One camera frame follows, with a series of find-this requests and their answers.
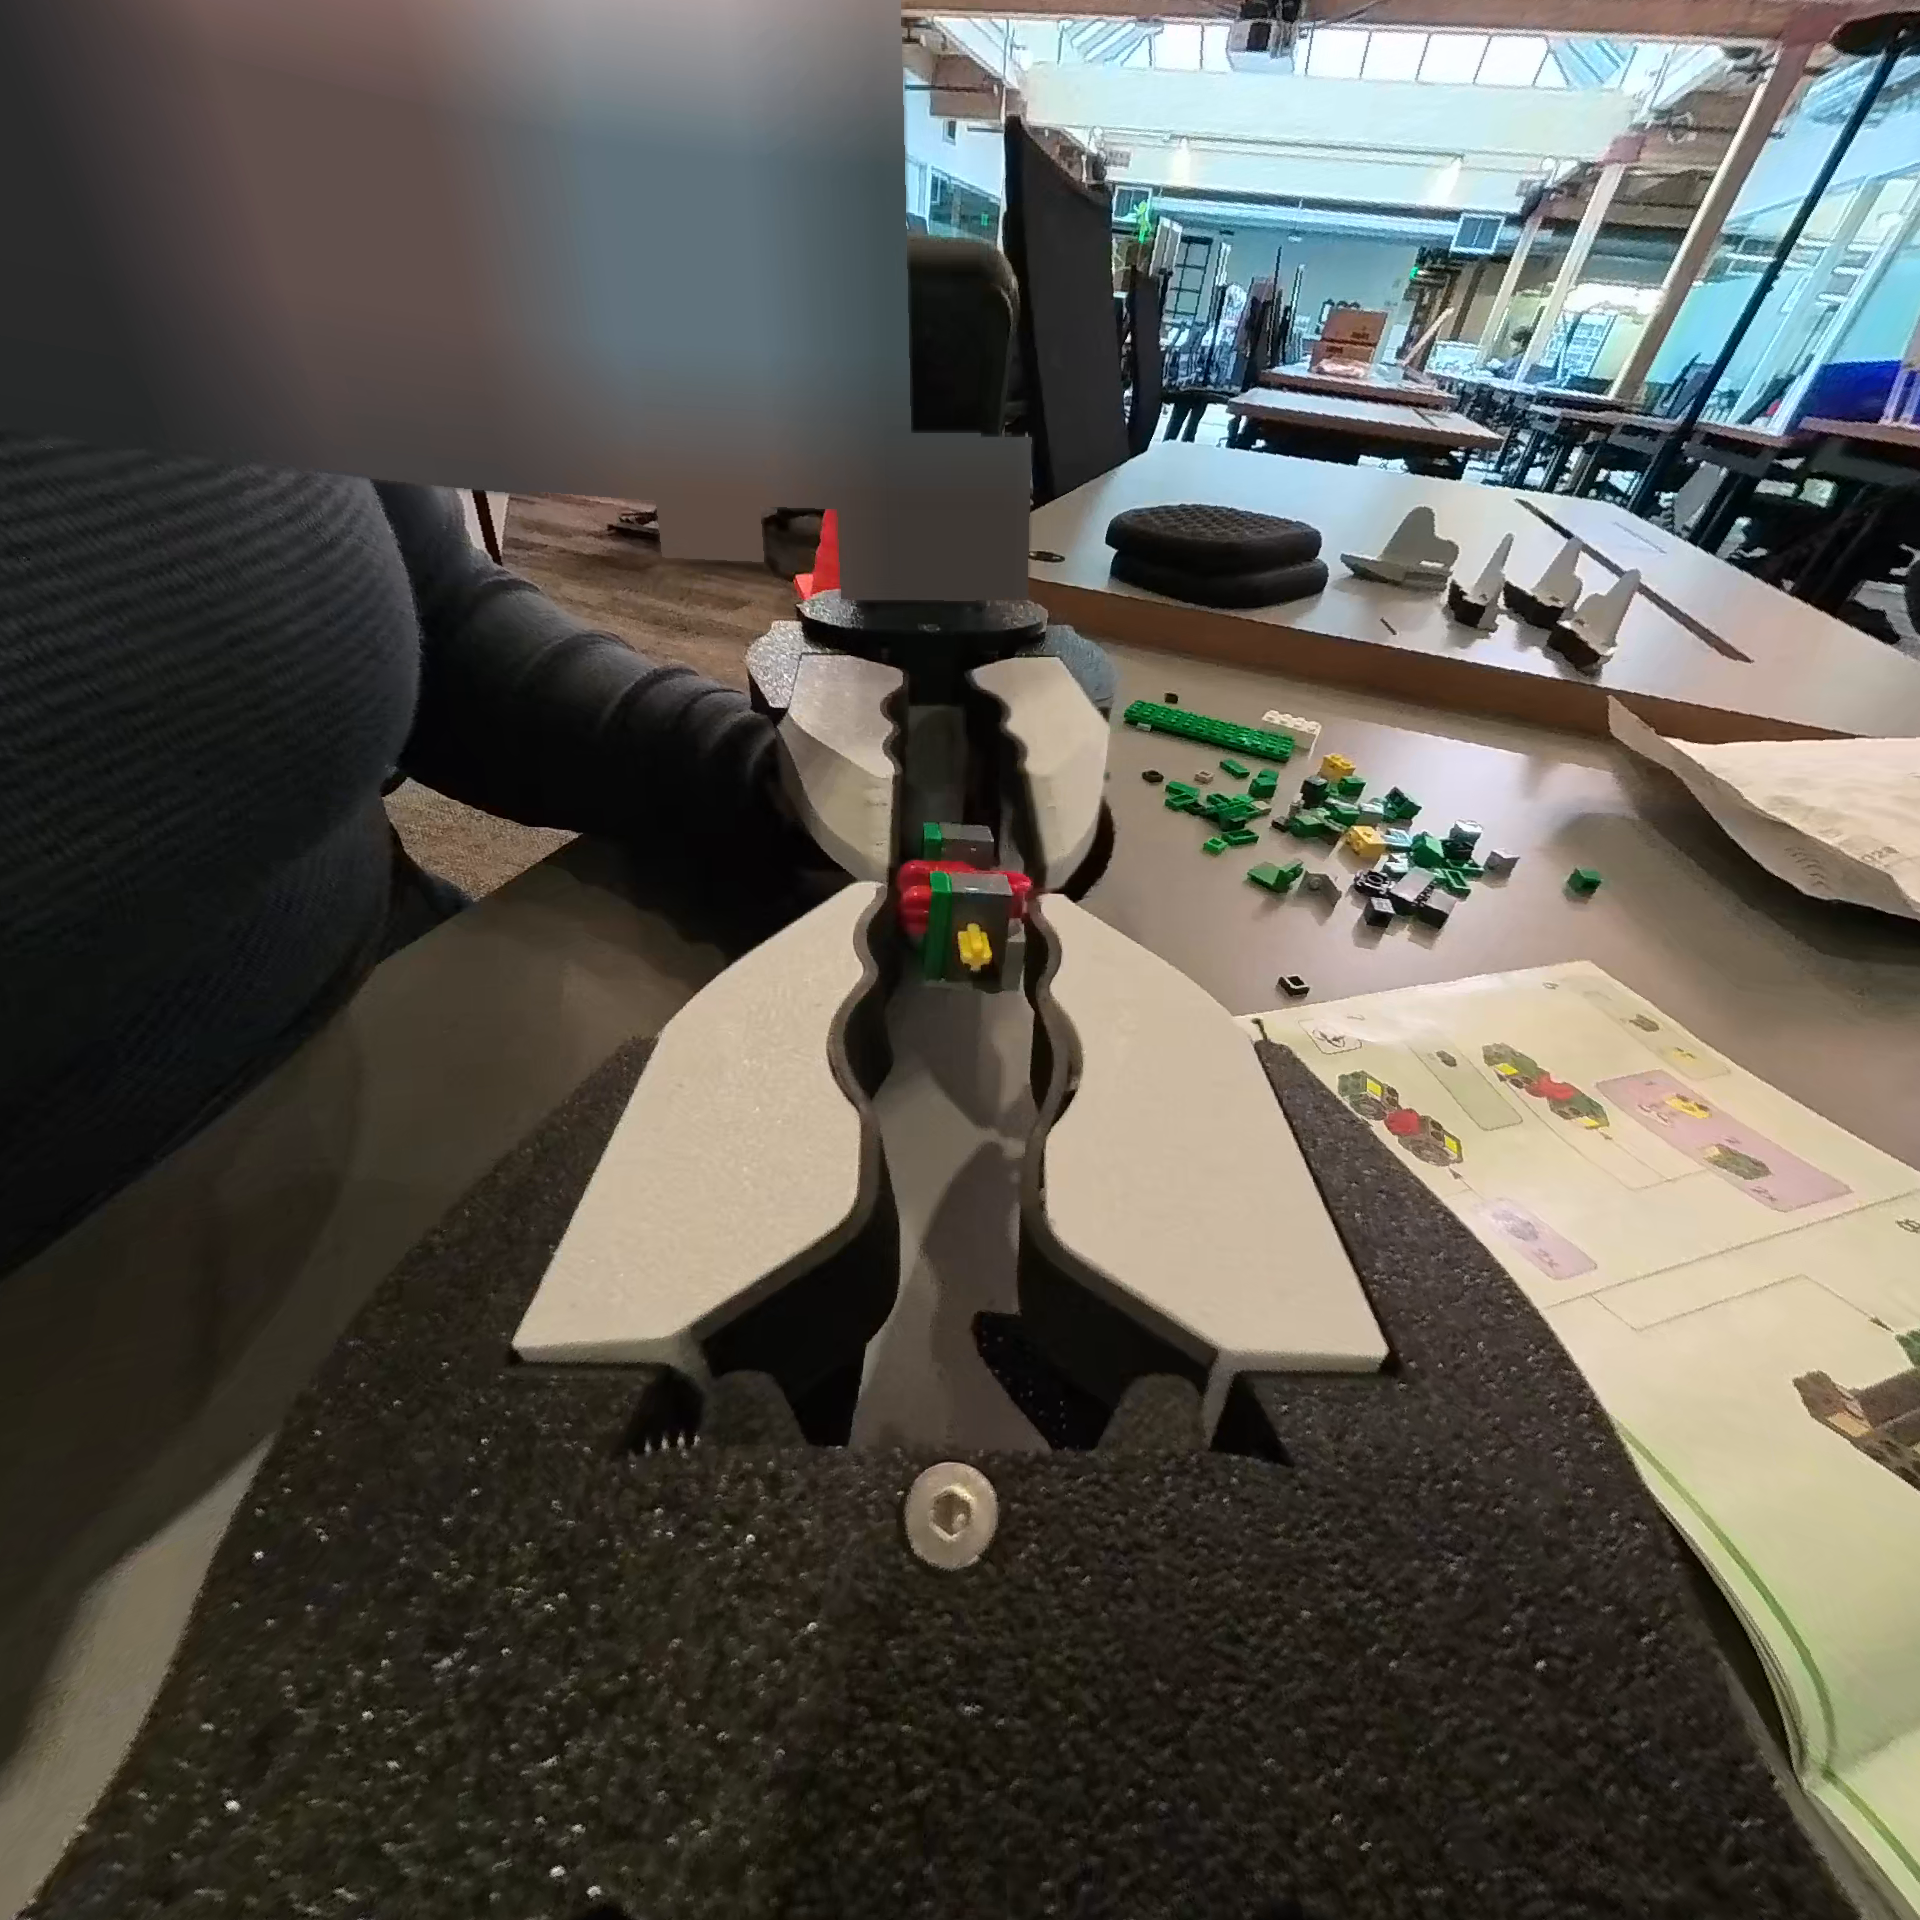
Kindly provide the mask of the light table with wooden edge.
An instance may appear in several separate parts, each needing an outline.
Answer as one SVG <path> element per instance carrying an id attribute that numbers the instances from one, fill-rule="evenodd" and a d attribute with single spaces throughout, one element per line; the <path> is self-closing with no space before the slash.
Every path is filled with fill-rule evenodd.
<path id="1" fill-rule="evenodd" d="M 1284 608 L 1192 608 L 1111 576 L 1108 521 L 1155 504 L 1216 504 L 1300 520 L 1324 537 L 1330 586 Z M 1406 512 L 1430 509 L 1465 576 L 1502 539 L 1508 576 L 1533 585 L 1580 544 L 1585 592 L 1639 574 L 1618 650 L 1598 673 L 1544 652 L 1509 616 L 1450 621 L 1444 590 L 1350 576 Z M 1037 509 L 1028 590 L 1087 637 L 1281 673 L 1430 710 L 1604 736 L 1608 703 L 1683 740 L 1913 739 L 1917 665 L 1663 528 L 1597 501 L 1442 483 L 1371 466 L 1201 446 L 1141 456 Z"/>

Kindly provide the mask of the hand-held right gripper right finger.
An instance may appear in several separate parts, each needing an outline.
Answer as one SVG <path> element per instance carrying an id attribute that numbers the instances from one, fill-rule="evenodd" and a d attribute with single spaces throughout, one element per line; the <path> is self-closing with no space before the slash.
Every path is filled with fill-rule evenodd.
<path id="1" fill-rule="evenodd" d="M 1252 1033 L 1063 894 L 1028 932 L 1019 1318 L 1045 1360 L 1079 1390 L 1382 1372 L 1386 1333 Z"/>

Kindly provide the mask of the black foam pad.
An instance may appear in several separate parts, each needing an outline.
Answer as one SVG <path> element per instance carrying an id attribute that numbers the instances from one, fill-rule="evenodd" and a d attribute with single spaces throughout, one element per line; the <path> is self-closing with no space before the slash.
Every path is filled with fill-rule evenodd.
<path id="1" fill-rule="evenodd" d="M 1117 512 L 1105 546 L 1121 560 L 1223 579 L 1317 563 L 1322 534 L 1300 521 L 1213 503 L 1162 503 Z"/>
<path id="2" fill-rule="evenodd" d="M 1322 560 L 1210 573 L 1115 552 L 1111 579 L 1195 608 L 1281 608 L 1320 597 L 1330 586 Z"/>

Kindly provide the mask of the pile of small toy bricks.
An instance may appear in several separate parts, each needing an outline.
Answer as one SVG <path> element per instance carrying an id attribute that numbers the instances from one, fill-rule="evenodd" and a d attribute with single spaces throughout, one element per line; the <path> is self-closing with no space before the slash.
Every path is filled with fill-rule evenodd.
<path id="1" fill-rule="evenodd" d="M 1186 782 L 1149 768 L 1139 783 L 1192 823 L 1200 852 L 1237 861 L 1242 882 L 1273 899 L 1350 902 L 1360 926 L 1444 930 L 1486 886 L 1516 878 L 1522 853 L 1468 820 L 1424 828 L 1403 789 L 1371 789 L 1354 762 L 1330 758 L 1293 793 L 1276 764 L 1223 758 Z"/>

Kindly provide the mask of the brown background table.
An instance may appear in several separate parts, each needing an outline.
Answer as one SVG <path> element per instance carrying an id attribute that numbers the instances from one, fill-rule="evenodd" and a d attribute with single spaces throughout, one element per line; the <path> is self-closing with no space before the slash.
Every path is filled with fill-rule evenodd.
<path id="1" fill-rule="evenodd" d="M 1451 407 L 1257 387 L 1229 399 L 1229 447 L 1334 466 L 1379 462 L 1457 480 L 1474 459 L 1498 459 L 1505 436 Z"/>

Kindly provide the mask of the person's left forearm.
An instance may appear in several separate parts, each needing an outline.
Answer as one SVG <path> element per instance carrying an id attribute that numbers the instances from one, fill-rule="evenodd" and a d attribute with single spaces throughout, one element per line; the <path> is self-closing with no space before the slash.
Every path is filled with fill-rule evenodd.
<path id="1" fill-rule="evenodd" d="M 396 775 L 529 830 L 593 835 L 720 899 L 846 885 L 803 830 L 772 716 L 494 563 L 450 490 L 376 483 L 414 590 L 419 707 Z"/>

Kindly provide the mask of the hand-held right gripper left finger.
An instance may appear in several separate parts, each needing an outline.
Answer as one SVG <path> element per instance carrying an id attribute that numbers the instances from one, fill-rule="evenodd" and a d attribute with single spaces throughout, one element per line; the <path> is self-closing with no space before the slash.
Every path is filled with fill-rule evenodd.
<path id="1" fill-rule="evenodd" d="M 878 1091 L 894 917 L 853 882 L 661 1031 L 513 1337 L 529 1366 L 765 1372 L 853 1404 L 902 1283 Z"/>

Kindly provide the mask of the person's torso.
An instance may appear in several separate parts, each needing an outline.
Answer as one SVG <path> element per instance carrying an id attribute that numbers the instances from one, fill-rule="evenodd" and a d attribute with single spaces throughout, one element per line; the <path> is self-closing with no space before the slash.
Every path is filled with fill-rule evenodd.
<path id="1" fill-rule="evenodd" d="M 423 640 L 358 476 L 6 436 L 2 549 L 11 1273 L 377 959 Z"/>

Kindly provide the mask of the pale green instruction booklet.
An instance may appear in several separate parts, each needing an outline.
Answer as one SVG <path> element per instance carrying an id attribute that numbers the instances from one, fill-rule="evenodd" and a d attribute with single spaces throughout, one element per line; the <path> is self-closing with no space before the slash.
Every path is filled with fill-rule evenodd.
<path id="1" fill-rule="evenodd" d="M 1589 962 L 1276 1008 L 1549 1320 L 1915 1915 L 1917 1176 Z"/>

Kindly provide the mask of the black chair back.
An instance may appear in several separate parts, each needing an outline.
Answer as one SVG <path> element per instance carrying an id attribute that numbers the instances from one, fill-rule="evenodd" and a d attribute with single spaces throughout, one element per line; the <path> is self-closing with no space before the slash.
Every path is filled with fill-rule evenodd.
<path id="1" fill-rule="evenodd" d="M 908 233 L 911 430 L 1022 436 L 1019 279 L 971 238 Z"/>

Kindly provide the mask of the white paper bag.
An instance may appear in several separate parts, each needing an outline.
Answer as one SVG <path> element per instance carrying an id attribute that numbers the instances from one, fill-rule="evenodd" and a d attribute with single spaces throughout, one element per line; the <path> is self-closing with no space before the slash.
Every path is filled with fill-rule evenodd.
<path id="1" fill-rule="evenodd" d="M 1817 902 L 1917 920 L 1917 740 L 1695 744 L 1608 703 L 1611 736 L 1743 853 Z"/>

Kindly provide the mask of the green red yellow brick assembly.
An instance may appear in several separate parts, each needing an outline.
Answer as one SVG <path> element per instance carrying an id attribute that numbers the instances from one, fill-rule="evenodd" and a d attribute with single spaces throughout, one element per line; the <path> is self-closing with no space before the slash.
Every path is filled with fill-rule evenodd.
<path id="1" fill-rule="evenodd" d="M 925 820 L 908 853 L 894 872 L 894 919 L 914 973 L 944 991 L 1016 989 L 1037 885 L 1002 865 L 996 831 Z"/>

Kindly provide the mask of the grey desk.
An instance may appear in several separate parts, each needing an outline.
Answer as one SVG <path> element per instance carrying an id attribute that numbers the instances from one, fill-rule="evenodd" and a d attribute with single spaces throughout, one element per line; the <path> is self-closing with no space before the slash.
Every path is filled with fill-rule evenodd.
<path id="1" fill-rule="evenodd" d="M 1131 697 L 1300 710 L 1360 768 L 1522 853 L 1451 930 L 1378 941 L 1195 853 L 1115 744 L 1087 909 L 1235 1015 L 1592 959 L 1915 1163 L 1915 926 L 1801 896 L 1612 740 L 1117 650 Z M 1604 876 L 1570 899 L 1574 865 Z M 720 924 L 577 843 L 377 968 L 210 1133 L 6 1283 L 6 1915 L 148 1720 L 235 1504 L 371 1290 L 616 1047 L 720 971 Z"/>

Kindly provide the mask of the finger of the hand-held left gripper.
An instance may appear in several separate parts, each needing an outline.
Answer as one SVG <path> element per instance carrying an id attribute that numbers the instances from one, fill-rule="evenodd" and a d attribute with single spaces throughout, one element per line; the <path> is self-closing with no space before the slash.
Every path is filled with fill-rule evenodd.
<path id="1" fill-rule="evenodd" d="M 905 673 L 881 661 L 801 661 L 778 719 L 789 804 L 806 836 L 861 882 L 894 870 L 905 694 Z"/>
<path id="2" fill-rule="evenodd" d="M 996 703 L 1012 754 L 1027 872 L 1042 891 L 1063 894 L 1100 830 L 1111 722 L 1068 664 L 983 664 L 971 683 Z"/>

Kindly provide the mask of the long green brick plate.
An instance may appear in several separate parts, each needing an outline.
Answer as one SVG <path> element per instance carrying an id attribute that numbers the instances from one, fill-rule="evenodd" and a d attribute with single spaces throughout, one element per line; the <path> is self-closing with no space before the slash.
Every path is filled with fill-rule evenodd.
<path id="1" fill-rule="evenodd" d="M 1131 703 L 1121 722 L 1139 733 L 1191 740 L 1223 758 L 1273 764 L 1287 764 L 1298 746 L 1293 733 L 1216 719 L 1183 705 Z"/>

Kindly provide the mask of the black partition panel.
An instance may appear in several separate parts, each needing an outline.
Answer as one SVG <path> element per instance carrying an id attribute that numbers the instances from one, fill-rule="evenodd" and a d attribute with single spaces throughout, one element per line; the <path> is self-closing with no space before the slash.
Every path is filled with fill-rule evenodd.
<path id="1" fill-rule="evenodd" d="M 1131 456 L 1115 317 L 1114 192 L 1068 173 L 1022 119 L 1004 126 L 1002 248 L 1019 282 L 1033 503 Z"/>

